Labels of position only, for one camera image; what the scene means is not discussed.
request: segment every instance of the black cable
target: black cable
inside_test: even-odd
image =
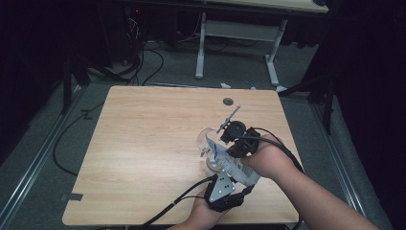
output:
[[[71,124],[69,124],[65,129],[63,129],[63,131],[59,134],[59,136],[56,139],[56,142],[54,144],[54,148],[53,148],[53,159],[54,159],[54,163],[57,165],[58,168],[60,168],[61,170],[63,170],[66,173],[69,173],[73,176],[78,176],[78,174],[76,172],[72,172],[70,170],[65,169],[62,165],[59,164],[59,162],[57,161],[56,158],[56,148],[57,145],[59,144],[60,139],[62,139],[63,135],[66,133],[66,131],[68,131],[68,129],[73,126],[76,122],[78,122],[81,118],[86,117],[90,112],[92,112],[93,110],[97,109],[98,107],[102,106],[104,103],[99,103],[98,105],[96,105],[95,107],[86,110],[86,112],[83,115],[80,115],[79,117],[77,117],[77,119],[75,119],[75,121],[73,121]]]
[[[194,185],[192,185],[185,193],[183,193],[182,195],[180,195],[178,198],[176,198],[170,205],[168,205],[164,210],[162,210],[158,215],[156,215],[155,217],[153,217],[152,219],[150,219],[149,221],[145,222],[141,227],[140,230],[143,229],[147,229],[151,223],[153,223],[154,221],[156,221],[157,219],[161,218],[165,213],[167,213],[171,208],[173,208],[177,203],[179,203],[182,199],[184,199],[184,196],[186,194],[188,194],[191,190],[193,190],[194,188],[196,188],[197,186],[209,182],[209,181],[213,181],[217,178],[217,175],[214,174],[210,177],[207,177],[205,179],[200,180],[199,182],[195,183]]]
[[[135,71],[134,75],[129,79],[128,83],[126,85],[129,85],[133,80],[137,81],[137,85],[140,85],[139,81],[138,81],[138,73],[141,71],[141,68],[143,68],[144,65],[144,48],[141,51],[141,63],[139,65],[139,67],[137,68],[137,70]]]
[[[164,57],[162,57],[161,54],[159,54],[158,52],[156,52],[156,51],[154,51],[154,50],[149,50],[149,51],[152,52],[152,53],[155,53],[156,55],[158,55],[158,56],[161,58],[162,62],[161,62],[161,65],[159,66],[159,68],[158,68],[155,72],[153,72],[151,75],[149,75],[149,76],[143,81],[143,83],[141,84],[141,86],[145,86],[145,85],[146,85],[146,82],[147,82],[150,78],[152,78],[156,73],[158,73],[158,72],[162,69],[162,66],[164,66]]]

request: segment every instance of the metal stand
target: metal stand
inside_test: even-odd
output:
[[[278,76],[275,71],[274,58],[281,43],[286,23],[287,20],[284,19],[279,27],[270,27],[235,22],[207,20],[206,13],[203,12],[200,28],[200,47],[196,63],[196,78],[203,79],[205,57],[204,44],[206,35],[222,36],[273,42],[271,50],[269,51],[268,55],[265,56],[265,61],[268,67],[269,78],[272,84],[274,86],[280,86]]]

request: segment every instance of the gray carpet floor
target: gray carpet floor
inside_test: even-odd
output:
[[[271,47],[268,43],[259,43],[250,47],[209,44],[205,76],[202,80],[194,78],[197,54],[194,43],[184,43],[173,48],[152,42],[147,47],[157,48],[154,51],[164,58],[162,69],[147,82],[147,85],[180,84],[218,88],[222,82],[225,82],[232,88],[248,89],[254,85],[257,89],[275,89],[270,84],[263,57]],[[299,49],[295,44],[280,47],[275,66],[281,85],[290,87],[302,80],[316,49],[317,47]],[[161,61],[155,53],[145,51],[144,66],[138,75],[139,81],[143,81],[157,70]],[[121,68],[123,67],[118,64],[115,71]],[[83,109],[90,109],[102,103],[108,89],[116,84],[119,83],[92,78],[91,84],[84,90],[65,126],[82,115]],[[340,176],[334,168],[331,147],[328,145],[324,130],[320,128],[320,120],[314,112],[319,105],[308,104],[306,95],[302,92],[281,98],[304,169],[311,178],[347,202]],[[30,167],[47,134],[56,123],[62,108],[62,97],[60,86],[36,114],[19,145],[1,166],[0,207],[7,205],[20,179]],[[91,112],[89,120],[78,120],[60,139],[56,146],[56,155],[65,168],[73,172],[79,171],[101,110],[102,108],[99,107]],[[367,217],[380,229],[392,229],[357,158],[337,101],[334,102],[331,131],[332,135],[328,136],[328,139],[332,140],[339,152]],[[61,221],[66,206],[63,195],[72,191],[74,183],[75,178],[59,169],[52,154],[49,154],[40,174],[12,217],[9,229],[95,229],[94,226],[65,226]]]

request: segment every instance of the human arm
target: human arm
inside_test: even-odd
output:
[[[264,138],[279,141],[271,135]],[[349,205],[301,173],[280,149],[265,142],[252,156],[241,159],[259,175],[274,180],[306,225],[318,229],[378,229]]]
[[[218,213],[210,209],[203,197],[205,190],[200,192],[194,199],[189,217],[182,223],[172,226],[169,230],[209,230],[228,212]]]

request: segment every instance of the dark background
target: dark background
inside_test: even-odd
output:
[[[406,4],[404,1],[328,1],[329,15],[357,18],[345,23],[289,20],[282,44],[320,43],[304,81],[334,76],[352,141],[394,229],[402,228],[406,208]],[[100,6],[52,1],[0,3],[0,162],[4,162],[29,122],[61,81],[63,61],[80,52],[102,66],[128,59],[125,27],[113,35],[105,28],[114,18]],[[190,32],[196,12],[143,11],[153,28],[146,37],[171,44],[176,31]],[[307,88],[323,101],[325,82]]]

